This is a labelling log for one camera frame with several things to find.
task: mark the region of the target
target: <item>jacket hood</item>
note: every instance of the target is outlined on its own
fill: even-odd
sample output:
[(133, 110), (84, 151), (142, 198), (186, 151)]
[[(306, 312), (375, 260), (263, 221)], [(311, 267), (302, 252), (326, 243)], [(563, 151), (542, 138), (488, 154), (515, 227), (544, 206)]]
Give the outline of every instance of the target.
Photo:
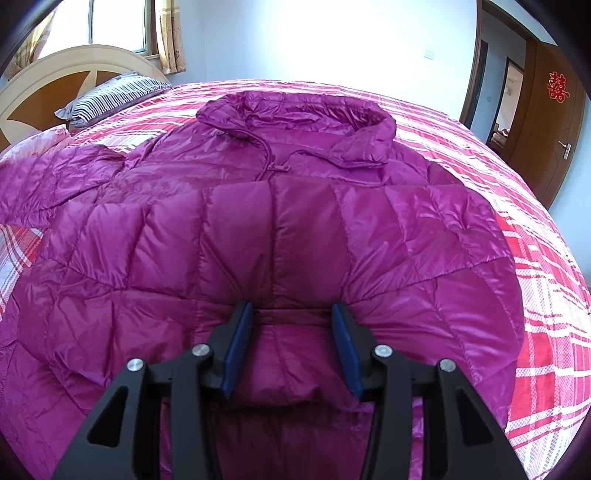
[(396, 122), (377, 104), (344, 96), (247, 91), (208, 103), (197, 118), (242, 138), (257, 138), (261, 128), (331, 135), (328, 148), (302, 150), (342, 168), (382, 167), (396, 135)]

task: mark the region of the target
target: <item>wooden headboard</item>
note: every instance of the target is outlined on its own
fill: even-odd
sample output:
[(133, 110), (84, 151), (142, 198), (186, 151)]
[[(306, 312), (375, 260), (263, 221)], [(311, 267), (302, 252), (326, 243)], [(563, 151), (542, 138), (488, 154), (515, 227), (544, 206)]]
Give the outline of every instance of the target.
[(168, 80), (148, 60), (122, 48), (83, 45), (37, 60), (0, 90), (0, 151), (32, 130), (64, 123), (54, 115), (78, 96), (131, 71)]

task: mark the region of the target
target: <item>striped pillowcase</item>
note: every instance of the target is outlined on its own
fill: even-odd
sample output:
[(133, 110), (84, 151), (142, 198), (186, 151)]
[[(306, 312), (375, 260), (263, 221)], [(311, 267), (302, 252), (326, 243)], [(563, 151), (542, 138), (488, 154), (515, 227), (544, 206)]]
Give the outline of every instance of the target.
[(69, 121), (70, 128), (86, 128), (169, 88), (172, 85), (138, 72), (124, 73), (72, 100), (55, 115)]

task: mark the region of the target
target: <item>pillow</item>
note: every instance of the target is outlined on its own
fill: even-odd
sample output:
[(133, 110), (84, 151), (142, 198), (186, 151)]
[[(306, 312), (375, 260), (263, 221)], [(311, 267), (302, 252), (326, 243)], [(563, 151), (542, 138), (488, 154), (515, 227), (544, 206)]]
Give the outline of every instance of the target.
[(71, 128), (90, 127), (169, 88), (172, 85), (138, 72), (124, 73), (72, 100), (56, 117), (69, 121)]
[(30, 155), (43, 155), (50, 148), (65, 148), (72, 138), (65, 125), (58, 125), (49, 130), (34, 134), (2, 152), (0, 163), (8, 160), (19, 160)]

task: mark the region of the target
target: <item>window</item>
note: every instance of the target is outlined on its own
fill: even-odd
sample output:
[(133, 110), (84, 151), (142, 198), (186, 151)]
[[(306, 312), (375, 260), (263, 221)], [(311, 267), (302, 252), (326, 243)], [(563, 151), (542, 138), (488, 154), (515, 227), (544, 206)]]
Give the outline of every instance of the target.
[(154, 0), (63, 0), (40, 57), (91, 43), (157, 51)]

